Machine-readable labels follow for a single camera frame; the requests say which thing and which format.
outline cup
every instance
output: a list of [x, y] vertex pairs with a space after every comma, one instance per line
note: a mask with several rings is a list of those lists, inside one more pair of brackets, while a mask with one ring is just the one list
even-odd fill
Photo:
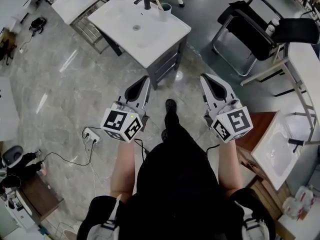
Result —
[[161, 3], [163, 10], [159, 9], [160, 21], [167, 22], [171, 14], [171, 5], [168, 3]]

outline power outlet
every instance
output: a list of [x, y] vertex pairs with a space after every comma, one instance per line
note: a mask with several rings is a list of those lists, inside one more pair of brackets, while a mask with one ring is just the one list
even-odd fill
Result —
[[96, 140], [95, 143], [98, 143], [100, 141], [100, 137], [90, 128], [86, 127], [84, 129], [84, 136], [87, 136], [89, 134], [89, 139], [92, 141]]

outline person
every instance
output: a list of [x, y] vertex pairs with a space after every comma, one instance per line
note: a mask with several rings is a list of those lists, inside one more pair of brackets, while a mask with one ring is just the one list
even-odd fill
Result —
[[34, 153], [24, 154], [15, 166], [6, 168], [6, 177], [0, 182], [0, 194], [3, 199], [6, 198], [6, 188], [19, 188], [23, 182], [30, 179], [37, 172], [42, 172], [44, 176], [47, 175], [47, 170], [43, 161], [26, 166], [32, 160], [40, 157], [40, 155], [40, 150], [37, 150]]
[[206, 152], [180, 125], [176, 102], [168, 99], [165, 108], [163, 143], [141, 165], [136, 194], [133, 195], [134, 142], [121, 142], [110, 196], [98, 196], [91, 201], [77, 240], [95, 239], [89, 234], [91, 229], [110, 222], [118, 197], [115, 223], [120, 240], [243, 239], [241, 206], [251, 209], [252, 217], [263, 221], [269, 239], [274, 239], [275, 225], [268, 210], [254, 190], [243, 188], [235, 141], [220, 141], [218, 183]]

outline white sink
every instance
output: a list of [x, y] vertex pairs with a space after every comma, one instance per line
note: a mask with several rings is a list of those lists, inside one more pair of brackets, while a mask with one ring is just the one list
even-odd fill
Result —
[[52, 8], [60, 15], [63, 21], [70, 25], [78, 16], [86, 11], [98, 0], [57, 0]]
[[285, 116], [278, 111], [260, 142], [252, 151], [252, 156], [278, 190], [296, 164], [300, 152], [295, 145], [289, 144], [291, 131]]
[[134, 1], [110, 0], [88, 19], [147, 68], [191, 28], [173, 15], [162, 22], [155, 4], [145, 10]]
[[157, 22], [157, 15], [145, 13], [140, 6], [127, 8], [120, 3], [105, 11], [104, 17], [112, 22], [124, 39], [137, 48], [152, 46], [164, 36], [168, 28]]

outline forearm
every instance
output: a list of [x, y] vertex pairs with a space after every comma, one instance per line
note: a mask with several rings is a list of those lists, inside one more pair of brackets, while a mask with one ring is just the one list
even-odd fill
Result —
[[225, 189], [225, 194], [228, 197], [243, 188], [243, 179], [234, 140], [229, 143], [220, 141], [218, 178], [219, 184]]
[[134, 142], [119, 143], [118, 155], [111, 176], [110, 196], [126, 203], [132, 196], [135, 186], [135, 146]]

